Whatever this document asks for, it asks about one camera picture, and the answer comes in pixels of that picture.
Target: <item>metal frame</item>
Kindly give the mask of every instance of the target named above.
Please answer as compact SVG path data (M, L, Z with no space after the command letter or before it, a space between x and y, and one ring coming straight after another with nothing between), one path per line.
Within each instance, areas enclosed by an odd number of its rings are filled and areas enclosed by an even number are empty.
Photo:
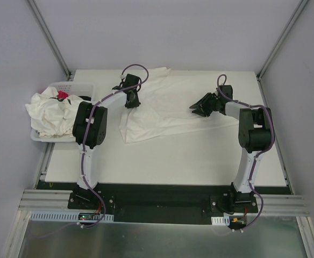
M69 210L67 208L71 191L25 190L19 204L20 211L69 211L89 212L89 210ZM303 196L262 195L264 207L262 216L307 217L308 207Z
M265 106L268 106L268 102L267 102L267 98L266 98L266 95L263 91L263 86L262 86L262 82L261 80L256 77L257 80L258 80L258 85L259 85L259 89L260 89L260 92L261 92L261 96L262 96L262 101L263 101L263 104ZM276 148L276 152L277 152L277 155L279 157L279 160L280 160L280 164L281 164L281 169L282 169L282 172L284 174L284 178L285 178L285 182L286 182L286 185L290 188L292 194L294 193L293 189L292 189L292 185L291 185L291 181L290 181L290 177L289 175L287 174L287 170L286 170L286 165L285 165L285 161L282 157L282 154L281 154L281 150L280 150L280 145L279 145L279 141L277 139L277 135L275 136L275 148Z
M49 44L51 51L53 52L56 60L58 61L61 69L63 70L63 72L65 73L67 79L70 78L71 75L71 71L69 70L67 64L65 63L64 58L62 57L60 50L57 46L57 44L55 43L53 36L51 34L51 32L49 31L49 28L47 27L47 24L35 2L35 0L26 0L26 3L28 5L28 7L30 8L30 10L33 13L34 18L37 21L37 24L39 25L47 43Z
M308 257L314 258L314 230L310 217L297 217L299 231Z
M283 43L285 42L287 36L290 34L291 30L293 29L294 25L297 23L299 17L303 13L305 7L308 5L310 0L301 0L296 7L295 11L293 12L291 18L287 22L284 30L282 31L281 35L277 39L271 53L268 55L267 60L262 66L261 71L258 73L258 79L259 81L266 73L270 63L273 61L274 57L277 55L281 47L283 46Z
M21 249L24 234L28 226L31 211L19 210L16 214L13 227L11 229L9 240L6 243L4 256L7 258L17 258Z
M265 95L263 93L261 78L266 73L272 60L279 52L287 36L297 23L300 15L303 13L305 7L310 0L301 0L289 19L287 25L279 36L267 60L263 64L261 71L258 73L257 79L261 90L263 102L267 105ZM63 59L60 50L55 43L51 32L34 0L26 0L33 16L35 17L51 51L57 59L61 69L65 73L67 80L73 80L74 73L72 73L65 60ZM36 189L39 180L44 180L49 161L53 152L54 144L47 144L46 150L41 159L41 164L38 168L38 175L35 181L34 189ZM280 152L279 145L276 141L276 148L280 160L282 161L284 174L286 180L288 178L283 158ZM85 210L69 210L67 204L71 191L55 191L55 190L25 190L22 200L20 202L18 212L15 218L14 226L11 230L8 243L5 248L5 257L18 257L20 248L23 243L24 234L27 228L28 221L31 217L32 211L55 211L55 212L84 212ZM311 218L309 217L309 210L304 202L302 196L296 195L262 195L265 201L262 216L283 216L283 217L297 217L299 230L302 235L305 250L308 257L314 257L314 231L312 229Z

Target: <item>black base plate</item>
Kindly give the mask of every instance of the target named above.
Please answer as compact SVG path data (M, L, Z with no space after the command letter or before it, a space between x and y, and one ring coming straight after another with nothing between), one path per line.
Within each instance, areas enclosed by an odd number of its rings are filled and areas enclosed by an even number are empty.
M214 217L220 217L224 213L245 213L245 208L247 208L247 213L258 213L259 211L255 197L252 197L249 203L234 205L230 204L227 194L211 196L210 199L211 211Z

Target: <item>red cloth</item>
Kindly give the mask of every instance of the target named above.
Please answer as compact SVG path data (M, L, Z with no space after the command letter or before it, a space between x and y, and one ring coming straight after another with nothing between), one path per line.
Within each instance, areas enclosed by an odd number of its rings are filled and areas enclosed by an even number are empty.
M57 98L67 98L68 96L69 96L69 95L68 95L66 92L61 91L61 90L58 91L58 96L57 96Z

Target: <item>black bracket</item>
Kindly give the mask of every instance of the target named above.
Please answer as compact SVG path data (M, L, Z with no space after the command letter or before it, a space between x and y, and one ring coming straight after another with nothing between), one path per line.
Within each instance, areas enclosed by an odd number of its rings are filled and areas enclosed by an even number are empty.
M85 130L87 128L88 119L93 105L89 102L81 102L75 123L72 129L72 135L76 138L76 142L80 145L83 142ZM107 127L107 108L103 106L95 107L92 115L91 124L88 131L87 140L85 144L93 149L96 145L100 145L105 138Z
M272 114L267 108L269 117ZM270 145L270 126L268 119L262 108L259 109L241 109L239 112L238 141L242 148L249 153L262 151Z
M125 81L122 79L121 83L119 86L115 86L113 90L121 90L125 89L128 87L132 87L134 85L137 85L139 82L141 82L141 78L132 75L132 74L127 74L125 77ZM138 97L138 91L140 90L141 86L129 89L129 90L124 90L126 93L126 104L125 107L128 109L132 108L137 108L141 104L139 102L139 97Z
M223 213L244 213L247 208L248 213L258 213L258 206L254 193L239 193L236 192L231 183L230 190L223 195L211 195L210 206L212 213L222 216Z
M94 189L104 201L107 214L114 214L115 196L111 193L101 190L99 184ZM78 185L69 196L67 208L71 210L97 210L99 199L89 189L83 189Z

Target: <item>white cloth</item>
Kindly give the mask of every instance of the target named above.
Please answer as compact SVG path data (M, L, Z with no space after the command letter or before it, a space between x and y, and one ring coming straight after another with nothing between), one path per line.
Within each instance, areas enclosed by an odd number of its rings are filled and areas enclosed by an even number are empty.
M42 138L72 137L72 128L82 98L70 95L63 101L55 99L58 91L48 87L43 93L36 93L31 103L26 104L31 126Z
M125 143L162 135L210 130L237 125L238 121L219 112L210 117L191 113L189 107L207 92L215 91L216 76L159 76L144 83L139 91L141 105L125 109L119 129Z

